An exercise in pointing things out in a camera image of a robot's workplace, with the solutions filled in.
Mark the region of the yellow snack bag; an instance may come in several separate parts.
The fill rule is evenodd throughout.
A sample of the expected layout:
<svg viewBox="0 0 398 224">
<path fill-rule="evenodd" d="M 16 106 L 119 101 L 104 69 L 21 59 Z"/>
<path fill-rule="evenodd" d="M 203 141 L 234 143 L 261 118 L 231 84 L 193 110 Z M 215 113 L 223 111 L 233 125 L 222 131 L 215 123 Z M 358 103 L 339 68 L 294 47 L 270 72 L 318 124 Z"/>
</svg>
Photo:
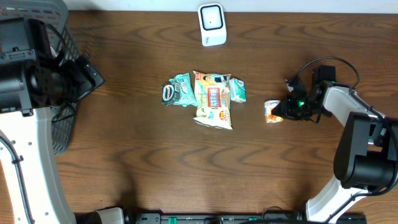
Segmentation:
<svg viewBox="0 0 398 224">
<path fill-rule="evenodd" d="M 194 71 L 197 112 L 194 122 L 211 128 L 232 130 L 230 115 L 231 74 Z"/>
</svg>

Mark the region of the dark green snack pack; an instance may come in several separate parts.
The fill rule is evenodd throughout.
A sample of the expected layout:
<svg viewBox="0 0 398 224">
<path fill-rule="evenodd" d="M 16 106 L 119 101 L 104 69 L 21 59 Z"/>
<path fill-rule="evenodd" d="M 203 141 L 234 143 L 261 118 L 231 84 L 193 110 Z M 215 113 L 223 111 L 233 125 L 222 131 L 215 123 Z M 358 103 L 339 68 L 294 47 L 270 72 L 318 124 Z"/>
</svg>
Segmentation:
<svg viewBox="0 0 398 224">
<path fill-rule="evenodd" d="M 180 85 L 177 82 L 169 82 L 162 87 L 162 104 L 172 105 L 180 100 Z"/>
</svg>

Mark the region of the orange Kleenex tissue pack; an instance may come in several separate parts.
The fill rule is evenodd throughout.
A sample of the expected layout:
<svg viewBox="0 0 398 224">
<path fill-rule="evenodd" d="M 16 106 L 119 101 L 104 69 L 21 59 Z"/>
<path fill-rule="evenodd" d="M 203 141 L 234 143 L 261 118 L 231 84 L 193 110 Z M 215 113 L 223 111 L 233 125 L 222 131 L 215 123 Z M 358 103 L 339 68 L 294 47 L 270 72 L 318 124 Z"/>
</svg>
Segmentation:
<svg viewBox="0 0 398 224">
<path fill-rule="evenodd" d="M 264 114 L 266 123 L 279 123 L 283 118 L 272 114 L 272 110 L 280 103 L 280 100 L 267 100 L 264 102 Z"/>
</svg>

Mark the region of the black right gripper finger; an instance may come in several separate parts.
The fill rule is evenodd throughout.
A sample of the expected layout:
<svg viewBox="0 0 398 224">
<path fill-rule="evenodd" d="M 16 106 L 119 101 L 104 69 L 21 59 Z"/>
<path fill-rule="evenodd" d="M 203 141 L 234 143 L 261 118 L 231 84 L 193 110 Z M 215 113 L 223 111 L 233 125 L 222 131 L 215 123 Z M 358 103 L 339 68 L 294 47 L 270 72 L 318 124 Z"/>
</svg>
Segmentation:
<svg viewBox="0 0 398 224">
<path fill-rule="evenodd" d="M 281 118 L 286 118 L 288 112 L 288 103 L 287 100 L 281 100 L 280 103 L 272 109 L 271 114 L 274 116 L 278 116 Z"/>
<path fill-rule="evenodd" d="M 285 81 L 288 91 L 294 98 L 305 98 L 307 90 L 298 75 L 294 75 L 291 79 Z"/>
</svg>

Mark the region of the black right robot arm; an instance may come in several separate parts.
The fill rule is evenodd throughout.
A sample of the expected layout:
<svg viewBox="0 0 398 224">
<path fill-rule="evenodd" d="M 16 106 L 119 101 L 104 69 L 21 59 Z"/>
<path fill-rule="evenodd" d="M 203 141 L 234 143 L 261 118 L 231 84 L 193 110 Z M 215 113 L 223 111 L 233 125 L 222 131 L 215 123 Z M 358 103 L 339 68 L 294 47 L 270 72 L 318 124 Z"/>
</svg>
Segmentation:
<svg viewBox="0 0 398 224">
<path fill-rule="evenodd" d="M 397 119 L 363 101 L 354 87 L 336 81 L 335 68 L 320 65 L 307 90 L 298 74 L 286 80 L 289 94 L 271 111 L 294 121 L 334 116 L 344 127 L 333 160 L 333 177 L 305 205 L 305 220 L 336 223 L 356 202 L 397 185 Z"/>
</svg>

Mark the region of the teal wet wipes pack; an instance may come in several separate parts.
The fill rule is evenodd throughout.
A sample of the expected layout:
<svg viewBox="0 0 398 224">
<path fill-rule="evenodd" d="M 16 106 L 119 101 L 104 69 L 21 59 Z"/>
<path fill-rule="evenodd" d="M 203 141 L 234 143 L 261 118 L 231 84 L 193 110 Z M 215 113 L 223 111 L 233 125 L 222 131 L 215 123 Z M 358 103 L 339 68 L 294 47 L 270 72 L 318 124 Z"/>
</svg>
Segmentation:
<svg viewBox="0 0 398 224">
<path fill-rule="evenodd" d="M 174 101 L 174 105 L 187 106 L 198 106 L 195 94 L 191 85 L 191 78 L 189 73 L 176 75 L 174 78 L 169 80 L 171 84 L 177 83 L 180 87 L 179 96 Z"/>
</svg>

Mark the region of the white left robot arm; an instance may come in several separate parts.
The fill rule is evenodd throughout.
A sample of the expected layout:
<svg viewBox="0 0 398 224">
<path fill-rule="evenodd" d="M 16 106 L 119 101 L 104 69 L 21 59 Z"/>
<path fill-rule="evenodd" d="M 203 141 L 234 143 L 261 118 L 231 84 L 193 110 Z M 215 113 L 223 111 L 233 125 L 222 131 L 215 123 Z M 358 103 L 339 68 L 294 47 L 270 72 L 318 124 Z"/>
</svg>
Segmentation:
<svg viewBox="0 0 398 224">
<path fill-rule="evenodd" d="M 1 165 L 16 223 L 75 223 L 60 183 L 52 125 L 104 83 L 84 56 L 53 55 L 37 19 L 1 21 Z"/>
</svg>

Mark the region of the green Kleenex tissue pack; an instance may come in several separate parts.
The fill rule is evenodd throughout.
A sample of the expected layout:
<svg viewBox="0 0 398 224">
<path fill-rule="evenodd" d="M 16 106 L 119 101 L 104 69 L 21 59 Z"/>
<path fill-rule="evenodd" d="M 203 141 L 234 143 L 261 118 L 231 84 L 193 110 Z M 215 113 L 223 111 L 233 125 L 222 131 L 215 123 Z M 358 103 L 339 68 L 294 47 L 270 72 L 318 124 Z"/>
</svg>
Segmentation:
<svg viewBox="0 0 398 224">
<path fill-rule="evenodd" d="M 246 88 L 242 80 L 232 78 L 229 81 L 229 88 L 231 92 L 231 101 L 235 101 L 237 103 L 246 102 Z"/>
</svg>

